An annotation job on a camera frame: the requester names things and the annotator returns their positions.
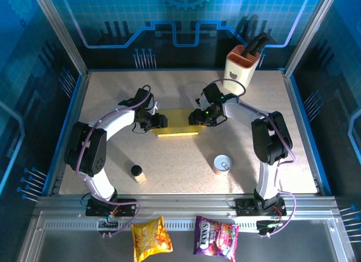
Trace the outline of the cream knife block orange top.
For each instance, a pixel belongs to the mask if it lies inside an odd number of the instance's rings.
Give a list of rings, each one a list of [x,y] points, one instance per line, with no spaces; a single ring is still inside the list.
[[[235,95],[240,95],[248,87],[261,57],[260,52],[242,56],[245,49],[246,46],[237,45],[226,57],[222,85]]]

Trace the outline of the tin can with pull tab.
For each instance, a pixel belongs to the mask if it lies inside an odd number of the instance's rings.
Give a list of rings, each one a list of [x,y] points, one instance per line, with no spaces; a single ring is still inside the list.
[[[219,176],[228,175],[230,169],[232,168],[232,161],[226,155],[218,155],[213,161],[213,172]]]

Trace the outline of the small jar with black lid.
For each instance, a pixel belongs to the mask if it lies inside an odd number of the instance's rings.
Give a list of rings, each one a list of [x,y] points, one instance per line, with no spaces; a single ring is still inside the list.
[[[131,175],[134,177],[134,180],[139,184],[142,184],[146,181],[146,177],[143,172],[143,169],[139,165],[132,166]]]

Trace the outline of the yellow snack bag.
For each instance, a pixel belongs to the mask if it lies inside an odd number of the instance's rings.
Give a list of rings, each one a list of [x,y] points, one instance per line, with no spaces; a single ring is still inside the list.
[[[173,252],[173,244],[160,216],[142,224],[132,224],[134,262],[142,262],[151,255]]]

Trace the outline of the purple candy bag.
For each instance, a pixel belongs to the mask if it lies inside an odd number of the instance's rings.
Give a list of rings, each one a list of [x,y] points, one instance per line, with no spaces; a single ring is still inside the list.
[[[194,255],[223,257],[236,262],[236,249],[240,227],[196,216]]]

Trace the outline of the aluminium front frame rail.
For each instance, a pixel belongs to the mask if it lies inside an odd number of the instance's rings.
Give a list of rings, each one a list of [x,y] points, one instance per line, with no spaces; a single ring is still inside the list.
[[[252,199],[251,194],[139,194],[122,195],[122,199],[135,199],[140,203],[139,218],[163,215],[186,218],[196,215],[235,218],[230,207],[235,199]],[[56,195],[41,197],[35,213],[55,216],[85,213],[80,195]],[[339,216],[337,203],[332,196],[296,195],[295,219],[329,219]]]

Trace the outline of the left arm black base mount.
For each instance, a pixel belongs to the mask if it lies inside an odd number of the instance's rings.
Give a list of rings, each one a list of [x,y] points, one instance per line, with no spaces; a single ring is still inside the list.
[[[94,197],[91,197],[87,201],[85,207],[86,207],[85,215],[90,217],[95,217],[95,216],[106,217],[111,212],[114,212],[116,217],[120,217],[120,216],[133,217],[136,209],[135,204],[128,204],[117,207],[117,205],[102,202],[100,200],[95,199]]]

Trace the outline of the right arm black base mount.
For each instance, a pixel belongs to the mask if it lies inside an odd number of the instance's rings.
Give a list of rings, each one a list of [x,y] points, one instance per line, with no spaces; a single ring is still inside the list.
[[[287,209],[284,199],[271,206],[263,207],[257,199],[235,199],[235,210],[237,216],[286,216]]]

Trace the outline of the aluminium frame post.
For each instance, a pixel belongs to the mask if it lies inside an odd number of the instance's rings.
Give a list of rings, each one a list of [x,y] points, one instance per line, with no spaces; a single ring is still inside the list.
[[[76,70],[78,70],[81,76],[86,77],[88,74],[88,69],[52,0],[36,1],[39,4],[44,15],[47,17],[61,44],[65,48]]]
[[[333,2],[334,0],[319,1],[308,25],[305,28],[305,31],[303,32],[302,37],[300,38],[295,50],[292,52],[291,57],[287,62],[284,71],[285,77],[290,77],[293,71],[296,69],[310,42],[314,38],[316,32],[319,30],[320,25],[323,22],[325,16],[327,15]]]

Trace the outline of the slotted metal rail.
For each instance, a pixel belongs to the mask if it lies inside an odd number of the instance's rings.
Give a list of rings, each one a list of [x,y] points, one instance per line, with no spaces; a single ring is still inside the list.
[[[133,221],[131,224],[139,225],[149,220]],[[191,231],[195,229],[195,220],[165,220],[165,227],[169,231]],[[256,233],[259,229],[255,221],[236,222],[240,232]],[[326,220],[296,220],[291,225],[305,224],[325,225]],[[116,232],[126,226],[125,220],[115,220],[111,224],[104,224],[103,220],[46,220],[44,228],[47,230],[76,230],[76,231],[109,231]]]

